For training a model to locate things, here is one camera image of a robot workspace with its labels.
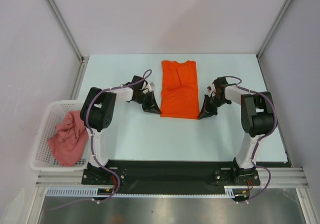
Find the orange t shirt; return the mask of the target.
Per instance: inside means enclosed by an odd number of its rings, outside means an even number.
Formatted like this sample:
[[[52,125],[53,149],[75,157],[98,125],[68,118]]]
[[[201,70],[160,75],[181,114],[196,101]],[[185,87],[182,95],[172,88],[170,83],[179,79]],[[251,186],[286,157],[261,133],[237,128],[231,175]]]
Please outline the orange t shirt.
[[[162,61],[161,117],[197,119],[199,89],[195,61]]]

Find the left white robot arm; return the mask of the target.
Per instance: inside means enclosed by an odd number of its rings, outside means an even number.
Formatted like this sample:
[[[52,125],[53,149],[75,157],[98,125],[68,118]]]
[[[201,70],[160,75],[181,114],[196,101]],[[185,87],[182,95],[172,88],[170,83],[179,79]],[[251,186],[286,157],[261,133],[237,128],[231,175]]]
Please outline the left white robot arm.
[[[93,172],[93,178],[101,184],[110,179],[110,171],[104,168],[108,161],[108,152],[102,139],[104,131],[112,120],[115,105],[119,102],[136,102],[147,113],[161,114],[156,102],[153,84],[146,77],[134,75],[132,80],[124,85],[108,89],[92,87],[82,106],[80,118],[88,132],[90,158],[88,165],[97,167]]]

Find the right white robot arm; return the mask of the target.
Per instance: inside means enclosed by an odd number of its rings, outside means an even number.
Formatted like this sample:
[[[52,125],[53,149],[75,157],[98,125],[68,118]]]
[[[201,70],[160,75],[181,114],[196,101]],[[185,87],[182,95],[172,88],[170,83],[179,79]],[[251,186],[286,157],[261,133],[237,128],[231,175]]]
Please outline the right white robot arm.
[[[277,127],[272,95],[270,92],[257,92],[241,86],[242,80],[230,84],[227,77],[215,79],[205,95],[198,119],[216,116],[218,108],[224,104],[240,105],[240,120],[244,138],[230,169],[215,170],[215,184],[259,185],[256,155],[262,140],[270,136]]]

